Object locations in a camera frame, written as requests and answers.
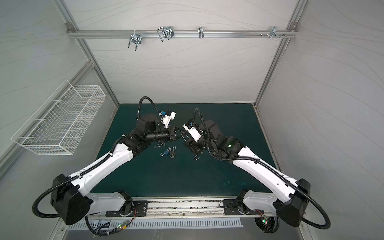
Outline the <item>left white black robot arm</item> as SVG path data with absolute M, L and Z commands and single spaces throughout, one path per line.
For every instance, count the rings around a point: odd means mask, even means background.
M 133 211 L 133 200 L 120 190 L 109 194 L 93 194 L 92 189 L 114 170 L 146 150 L 151 143 L 176 140 L 176 127 L 170 125 L 175 112 L 161 112 L 140 117 L 137 126 L 123 135 L 104 156 L 86 168 L 71 174 L 57 176 L 53 184 L 51 204 L 65 224 L 73 225 L 88 215 L 115 212 L 128 216 Z

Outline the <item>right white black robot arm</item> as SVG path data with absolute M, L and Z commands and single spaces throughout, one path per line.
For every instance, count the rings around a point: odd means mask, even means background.
M 191 152 L 200 155 L 203 150 L 210 150 L 213 156 L 229 160 L 230 163 L 246 171 L 271 191 L 270 194 L 257 193 L 252 190 L 241 191 L 236 198 L 236 208 L 239 213 L 248 215 L 251 212 L 265 211 L 272 213 L 292 227 L 299 227 L 308 200 L 283 180 L 290 181 L 305 193 L 309 192 L 310 184 L 308 182 L 296 181 L 282 174 L 259 158 L 237 138 L 226 137 L 213 121 L 206 121 L 200 126 L 188 121 L 183 128 L 189 134 L 186 147 Z

